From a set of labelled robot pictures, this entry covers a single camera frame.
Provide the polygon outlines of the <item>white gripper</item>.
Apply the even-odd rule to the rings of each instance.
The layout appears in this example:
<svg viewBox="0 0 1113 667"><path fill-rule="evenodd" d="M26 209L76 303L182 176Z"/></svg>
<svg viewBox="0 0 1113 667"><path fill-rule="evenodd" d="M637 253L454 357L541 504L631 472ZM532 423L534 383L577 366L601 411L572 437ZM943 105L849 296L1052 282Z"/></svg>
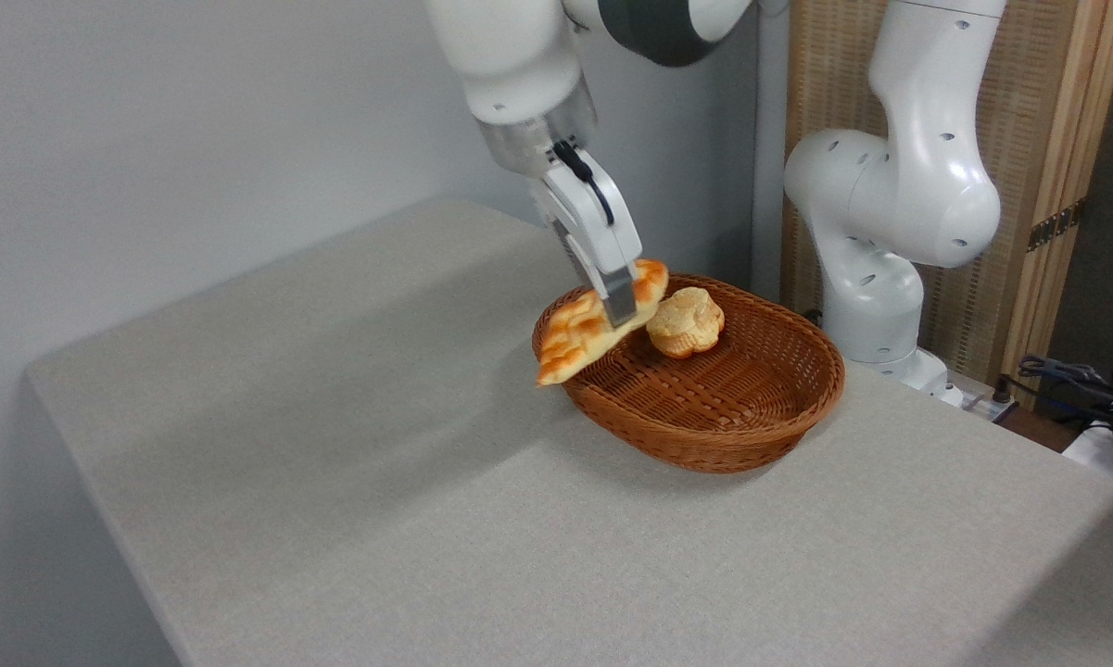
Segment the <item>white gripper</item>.
<svg viewBox="0 0 1113 667"><path fill-rule="evenodd" d="M634 262L642 244L631 210L611 174L587 149L553 146L543 176L532 182L532 198L556 232L577 278L593 287L612 328L637 316Z"/></svg>

